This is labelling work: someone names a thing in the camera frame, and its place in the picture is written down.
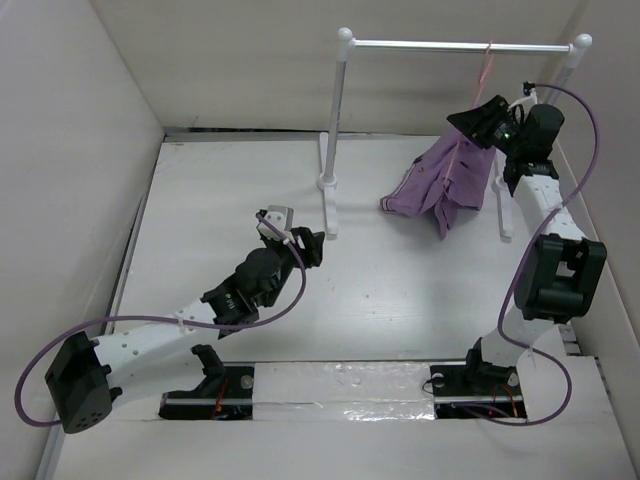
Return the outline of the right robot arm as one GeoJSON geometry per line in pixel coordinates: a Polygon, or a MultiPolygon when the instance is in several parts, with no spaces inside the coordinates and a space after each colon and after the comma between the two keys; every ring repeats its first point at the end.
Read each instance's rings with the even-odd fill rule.
{"type": "Polygon", "coordinates": [[[528,322],[565,324],[588,312],[607,256],[604,244],[576,225],[560,192],[550,155],[564,114],[549,104],[535,104],[523,116],[513,110],[495,96],[447,118],[475,146],[504,154],[502,181],[531,234],[498,326],[468,351],[459,374],[459,383],[476,394],[516,380],[520,356],[539,336],[528,322]]]}

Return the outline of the purple trousers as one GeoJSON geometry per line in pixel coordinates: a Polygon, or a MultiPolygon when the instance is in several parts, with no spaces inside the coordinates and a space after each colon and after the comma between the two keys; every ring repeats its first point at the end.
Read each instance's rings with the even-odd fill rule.
{"type": "Polygon", "coordinates": [[[380,209],[407,217],[431,213],[445,238],[460,210],[482,208],[495,156],[494,147],[480,148],[451,128],[413,161],[400,184],[380,199],[380,209]]]}

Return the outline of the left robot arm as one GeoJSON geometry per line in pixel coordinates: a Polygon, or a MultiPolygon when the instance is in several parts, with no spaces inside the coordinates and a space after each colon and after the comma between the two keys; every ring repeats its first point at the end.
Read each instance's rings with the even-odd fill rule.
{"type": "Polygon", "coordinates": [[[323,260],[322,232],[281,229],[268,212],[257,230],[262,247],[171,316],[141,316],[137,328],[94,338],[79,326],[53,343],[45,383],[65,433],[86,431],[114,409],[156,393],[221,391],[227,369],[207,335],[222,340],[274,322],[262,319],[261,310],[275,305],[294,270],[306,272],[323,260]]]}

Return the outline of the pink wire hanger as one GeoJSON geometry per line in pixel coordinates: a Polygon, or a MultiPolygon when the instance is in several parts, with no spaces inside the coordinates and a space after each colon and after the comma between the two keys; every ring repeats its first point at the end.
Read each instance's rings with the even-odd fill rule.
{"type": "MultiPolygon", "coordinates": [[[[488,43],[487,48],[485,49],[484,52],[484,57],[483,57],[483,64],[481,66],[481,69],[479,71],[479,75],[478,75],[478,79],[477,79],[477,84],[476,84],[476,90],[475,90],[475,96],[473,97],[473,101],[470,103],[470,107],[471,108],[476,108],[479,105],[479,101],[480,98],[483,94],[486,82],[487,82],[487,77],[490,75],[490,72],[493,68],[493,63],[494,63],[494,57],[495,55],[492,54],[490,52],[491,47],[493,46],[493,41],[490,41],[488,43]]],[[[443,185],[445,187],[447,187],[450,183],[450,177],[451,177],[451,172],[453,170],[453,166],[455,164],[455,161],[457,160],[457,156],[458,156],[458,152],[460,149],[460,145],[462,143],[462,136],[459,136],[455,147],[453,149],[453,153],[451,155],[451,159],[449,161],[448,167],[446,169],[446,173],[445,173],[445,177],[443,180],[443,185]]]]}

